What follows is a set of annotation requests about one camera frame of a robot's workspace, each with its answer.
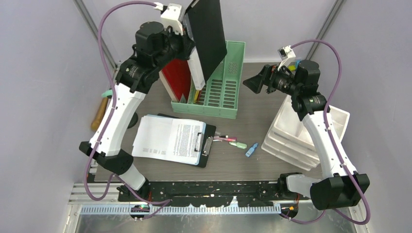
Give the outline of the black book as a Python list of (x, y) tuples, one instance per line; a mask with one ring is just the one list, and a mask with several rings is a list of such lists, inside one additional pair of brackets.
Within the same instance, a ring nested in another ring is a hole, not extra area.
[(219, 0), (193, 0), (184, 15), (184, 26), (194, 41), (188, 65), (196, 90), (202, 90), (227, 54)]

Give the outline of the yellow book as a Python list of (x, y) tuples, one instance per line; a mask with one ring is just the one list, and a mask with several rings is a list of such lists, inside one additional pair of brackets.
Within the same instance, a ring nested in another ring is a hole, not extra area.
[(201, 94), (201, 90), (195, 90), (194, 96), (193, 96), (193, 104), (196, 104), (199, 101), (199, 96)]

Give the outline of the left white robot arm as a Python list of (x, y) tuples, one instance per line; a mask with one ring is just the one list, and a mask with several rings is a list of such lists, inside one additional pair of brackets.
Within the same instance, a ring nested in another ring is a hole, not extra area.
[(138, 201), (149, 195), (146, 178), (137, 170), (132, 155), (121, 149), (126, 129), (138, 106), (159, 79), (160, 71), (174, 59), (188, 60), (195, 43), (182, 23), (142, 24), (135, 34), (133, 54), (121, 63), (116, 75), (111, 107), (95, 135), (81, 142), (79, 150), (118, 175)]

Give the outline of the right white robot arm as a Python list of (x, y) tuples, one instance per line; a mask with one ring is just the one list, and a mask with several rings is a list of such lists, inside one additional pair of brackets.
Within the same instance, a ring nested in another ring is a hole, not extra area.
[(308, 130), (320, 159), (321, 180), (301, 173), (281, 174), (278, 195), (290, 199), (301, 194), (318, 210), (352, 207), (359, 202), (367, 207), (365, 192), (370, 180), (367, 174), (358, 173), (341, 145), (326, 97), (317, 91), (320, 74), (318, 63), (303, 60), (295, 73), (286, 67), (264, 65), (257, 75), (243, 81), (256, 94), (267, 86), (268, 94), (278, 90), (291, 97), (292, 108)]

